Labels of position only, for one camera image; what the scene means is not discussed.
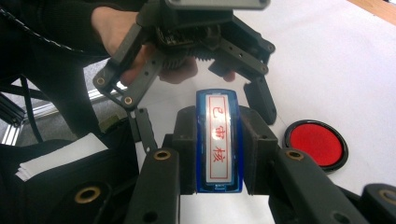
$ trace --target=red ink pad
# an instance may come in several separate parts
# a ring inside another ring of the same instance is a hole
[[[291,124],[285,132],[284,145],[304,151],[326,173],[338,170],[347,162],[344,138],[333,127],[317,120]]]

